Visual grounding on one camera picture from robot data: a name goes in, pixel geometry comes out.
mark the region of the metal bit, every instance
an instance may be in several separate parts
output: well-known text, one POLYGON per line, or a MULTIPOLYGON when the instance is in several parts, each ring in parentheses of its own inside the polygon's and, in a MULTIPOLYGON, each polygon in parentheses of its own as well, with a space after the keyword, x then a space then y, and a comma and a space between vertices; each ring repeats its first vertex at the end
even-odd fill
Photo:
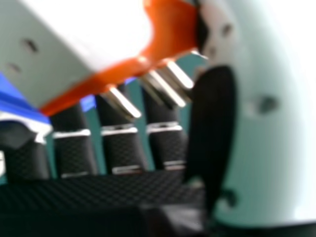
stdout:
POLYGON ((144 89, 160 105, 168 108, 185 107, 185 100, 154 70, 139 78, 144 89))
POLYGON ((128 120, 138 119, 141 112, 115 87, 101 94, 108 103, 128 120))
POLYGON ((176 63, 168 62, 157 72, 185 101, 191 102, 190 91, 194 83, 176 63))

